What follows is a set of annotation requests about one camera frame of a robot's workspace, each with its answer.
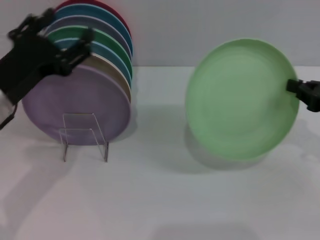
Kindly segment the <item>teal blue plate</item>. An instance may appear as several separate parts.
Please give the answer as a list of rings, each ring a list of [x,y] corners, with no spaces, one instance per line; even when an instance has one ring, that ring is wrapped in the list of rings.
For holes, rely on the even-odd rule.
[[[120,20],[120,18],[110,10],[89,3],[72,3],[56,8],[55,15],[57,20],[63,17],[75,15],[83,15],[100,19],[101,21],[110,24],[123,36],[131,54],[133,54],[133,43],[129,29]]]

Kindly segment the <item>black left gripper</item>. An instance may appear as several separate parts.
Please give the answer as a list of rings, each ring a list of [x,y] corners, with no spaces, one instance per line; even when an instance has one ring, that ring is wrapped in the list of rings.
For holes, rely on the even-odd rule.
[[[41,15],[29,14],[7,34],[13,47],[0,59],[0,104],[17,104],[43,78],[68,76],[91,56],[94,40],[91,28],[85,29],[77,42],[63,52],[37,35],[53,21],[54,9],[48,8]]]

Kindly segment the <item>grey lavender plate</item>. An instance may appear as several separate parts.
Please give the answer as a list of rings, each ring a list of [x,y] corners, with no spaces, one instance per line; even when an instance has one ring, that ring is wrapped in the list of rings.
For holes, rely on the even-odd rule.
[[[133,56],[132,50],[130,49],[129,44],[127,43],[123,35],[115,27],[96,17],[85,16],[85,15],[65,16],[54,21],[49,27],[46,28],[46,30],[44,31],[44,34],[48,35],[49,33],[57,30],[58,28],[67,27],[67,26],[84,26],[84,27],[102,31],[110,35],[112,38],[114,38],[116,41],[118,41],[122,45],[122,47],[128,53],[130,59],[132,59],[132,56]]]

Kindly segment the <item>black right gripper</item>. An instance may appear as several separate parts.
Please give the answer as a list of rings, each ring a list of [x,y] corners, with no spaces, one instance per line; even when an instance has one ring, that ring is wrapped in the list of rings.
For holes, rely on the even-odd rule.
[[[320,112],[320,81],[289,79],[286,90],[291,93],[298,93],[299,100],[306,104],[309,111]]]

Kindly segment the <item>dark red plate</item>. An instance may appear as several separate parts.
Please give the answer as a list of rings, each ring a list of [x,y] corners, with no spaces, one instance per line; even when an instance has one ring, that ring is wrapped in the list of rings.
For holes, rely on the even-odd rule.
[[[73,5],[73,4],[89,4],[89,5],[94,5],[94,6],[101,7],[103,9],[107,10],[108,12],[115,15],[123,23],[123,25],[128,30],[130,37],[132,36],[130,29],[129,29],[129,26],[127,25],[126,21],[122,18],[122,16],[115,9],[113,9],[111,6],[101,2],[99,0],[66,0],[66,1],[62,2],[60,5],[58,5],[55,8],[55,11],[57,12],[59,9],[66,7],[66,6],[69,6],[69,5]]]

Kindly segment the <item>beige plate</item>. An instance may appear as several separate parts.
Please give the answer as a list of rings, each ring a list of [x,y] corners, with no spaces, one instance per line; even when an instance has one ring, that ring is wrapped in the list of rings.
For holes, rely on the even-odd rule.
[[[121,72],[121,70],[110,60],[94,53],[93,55],[88,57],[82,64],[92,68],[96,68],[97,70],[112,77],[122,87],[123,91],[128,97],[129,102],[132,101],[131,88],[126,77]]]

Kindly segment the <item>purple plate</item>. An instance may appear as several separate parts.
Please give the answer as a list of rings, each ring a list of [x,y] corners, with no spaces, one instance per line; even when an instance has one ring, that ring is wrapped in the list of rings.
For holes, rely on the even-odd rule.
[[[71,75],[50,75],[22,99],[28,118],[60,141],[65,113],[94,113],[107,141],[117,138],[131,118],[131,103],[122,87],[94,67],[79,65]]]

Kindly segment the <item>light green plate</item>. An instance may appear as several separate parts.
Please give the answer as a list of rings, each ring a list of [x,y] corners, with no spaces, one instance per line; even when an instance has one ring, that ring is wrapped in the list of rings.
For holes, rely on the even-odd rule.
[[[296,121],[300,102],[286,87],[297,79],[288,58],[270,43],[225,42],[201,61],[188,82],[188,126],[214,156],[260,157],[281,143]]]

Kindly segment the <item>clear acrylic plate rack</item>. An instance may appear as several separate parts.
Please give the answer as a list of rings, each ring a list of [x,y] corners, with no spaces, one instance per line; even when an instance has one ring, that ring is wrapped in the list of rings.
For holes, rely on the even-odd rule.
[[[62,122],[58,133],[64,162],[69,146],[97,146],[104,162],[108,162],[109,142],[94,113],[64,113]]]

